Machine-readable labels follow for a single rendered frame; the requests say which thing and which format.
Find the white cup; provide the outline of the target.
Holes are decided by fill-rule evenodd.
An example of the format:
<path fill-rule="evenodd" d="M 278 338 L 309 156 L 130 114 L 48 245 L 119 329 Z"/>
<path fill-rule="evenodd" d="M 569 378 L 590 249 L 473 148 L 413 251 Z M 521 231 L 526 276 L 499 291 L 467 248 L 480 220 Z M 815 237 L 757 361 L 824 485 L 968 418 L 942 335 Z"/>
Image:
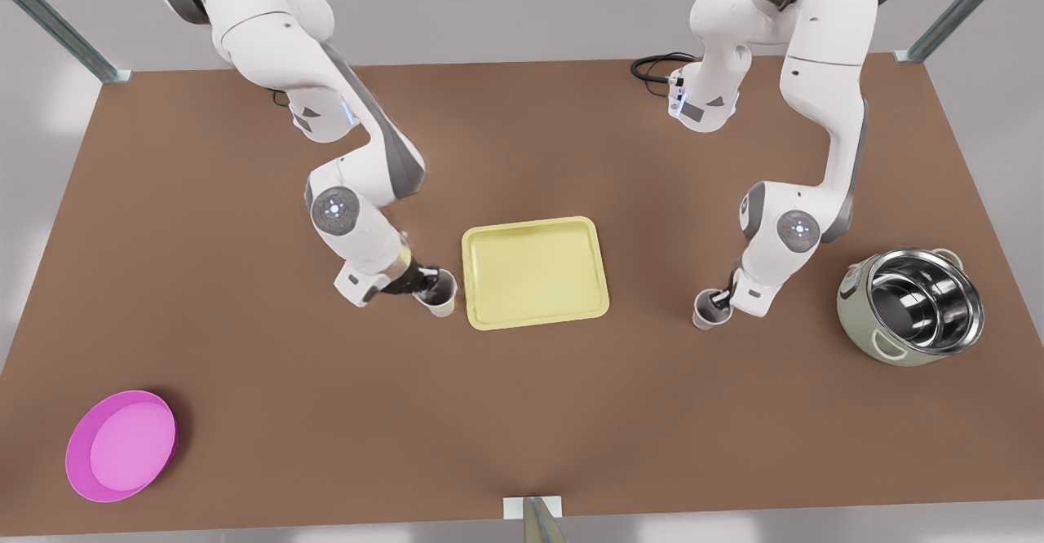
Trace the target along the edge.
<path fill-rule="evenodd" d="M 720 324 L 727 323 L 732 317 L 731 311 L 716 311 L 710 307 L 709 296 L 711 288 L 702 290 L 695 298 L 693 305 L 692 321 L 695 327 L 701 330 L 709 330 Z"/>
<path fill-rule="evenodd" d="M 411 293 L 433 316 L 443 318 L 454 312 L 458 281 L 444 268 L 418 269 L 416 290 Z"/>

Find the yellow tray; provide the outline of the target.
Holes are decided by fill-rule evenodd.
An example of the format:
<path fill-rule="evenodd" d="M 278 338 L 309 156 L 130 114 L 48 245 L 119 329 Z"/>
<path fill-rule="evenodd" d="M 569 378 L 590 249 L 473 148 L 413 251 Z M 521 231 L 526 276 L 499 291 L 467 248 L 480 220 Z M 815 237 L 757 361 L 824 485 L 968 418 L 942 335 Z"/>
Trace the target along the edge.
<path fill-rule="evenodd" d="M 598 233 L 585 216 L 473 227 L 460 246 L 474 329 L 597 318 L 610 309 Z"/>

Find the green pot with steel interior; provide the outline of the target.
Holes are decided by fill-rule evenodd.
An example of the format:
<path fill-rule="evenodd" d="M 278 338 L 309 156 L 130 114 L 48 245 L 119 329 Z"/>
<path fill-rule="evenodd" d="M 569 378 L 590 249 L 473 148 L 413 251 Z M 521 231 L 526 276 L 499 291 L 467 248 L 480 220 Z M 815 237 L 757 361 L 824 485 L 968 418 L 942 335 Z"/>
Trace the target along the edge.
<path fill-rule="evenodd" d="M 984 330 L 980 291 L 949 249 L 899 247 L 851 265 L 836 298 L 847 337 L 873 360 L 925 365 Z"/>

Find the pink round plate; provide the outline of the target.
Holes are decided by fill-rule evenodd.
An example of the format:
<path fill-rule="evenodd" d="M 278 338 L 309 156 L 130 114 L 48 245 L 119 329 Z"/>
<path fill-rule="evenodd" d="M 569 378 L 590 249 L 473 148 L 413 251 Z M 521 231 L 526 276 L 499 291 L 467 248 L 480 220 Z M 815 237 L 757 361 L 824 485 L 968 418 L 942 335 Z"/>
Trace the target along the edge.
<path fill-rule="evenodd" d="M 175 456 L 175 414 L 149 391 L 109 395 L 72 431 L 64 472 L 86 500 L 112 503 L 152 483 Z"/>

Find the silver frame post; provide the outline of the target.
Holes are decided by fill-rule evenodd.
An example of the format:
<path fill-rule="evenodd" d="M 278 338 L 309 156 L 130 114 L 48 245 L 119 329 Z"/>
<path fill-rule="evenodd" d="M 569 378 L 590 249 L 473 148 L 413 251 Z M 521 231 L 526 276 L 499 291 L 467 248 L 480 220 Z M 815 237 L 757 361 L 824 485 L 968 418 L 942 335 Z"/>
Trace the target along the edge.
<path fill-rule="evenodd" d="M 944 11 L 940 13 L 930 26 L 914 41 L 914 45 L 904 50 L 892 52 L 899 64 L 923 64 L 925 60 L 955 33 L 956 29 L 972 11 L 976 11 L 984 0 L 953 0 Z"/>
<path fill-rule="evenodd" d="M 524 543 L 568 543 L 557 524 L 563 517 L 562 497 L 506 497 L 502 509 L 504 520 L 522 520 Z"/>
<path fill-rule="evenodd" d="M 109 60 L 68 23 L 47 0 L 11 0 L 11 2 L 26 13 L 45 33 L 55 39 L 74 60 L 77 60 L 100 82 L 105 85 L 130 82 L 130 76 L 133 76 L 130 70 L 116 68 L 114 64 L 109 63 Z"/>

